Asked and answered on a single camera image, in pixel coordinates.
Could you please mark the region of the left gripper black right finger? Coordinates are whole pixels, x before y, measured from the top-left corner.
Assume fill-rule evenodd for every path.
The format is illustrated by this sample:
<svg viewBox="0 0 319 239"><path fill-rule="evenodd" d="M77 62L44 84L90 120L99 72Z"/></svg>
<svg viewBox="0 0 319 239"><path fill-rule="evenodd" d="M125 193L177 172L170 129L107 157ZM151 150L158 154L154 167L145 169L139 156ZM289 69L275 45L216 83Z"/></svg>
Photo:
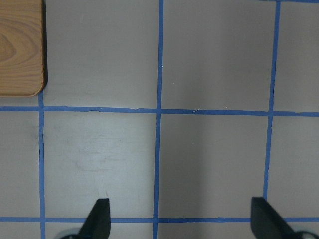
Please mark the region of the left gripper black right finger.
<svg viewBox="0 0 319 239"><path fill-rule="evenodd" d="M295 231L263 197L252 197L250 227L256 239L294 239Z"/></svg>

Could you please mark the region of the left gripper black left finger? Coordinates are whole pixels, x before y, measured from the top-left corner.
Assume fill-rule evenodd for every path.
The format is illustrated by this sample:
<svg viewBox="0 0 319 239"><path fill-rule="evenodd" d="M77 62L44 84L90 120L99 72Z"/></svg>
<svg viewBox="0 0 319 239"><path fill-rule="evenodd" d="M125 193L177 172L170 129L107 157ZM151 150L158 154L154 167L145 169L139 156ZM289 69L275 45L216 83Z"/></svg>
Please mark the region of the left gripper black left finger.
<svg viewBox="0 0 319 239"><path fill-rule="evenodd" d="M111 231L110 201L108 198L98 199L78 236L81 239L108 239Z"/></svg>

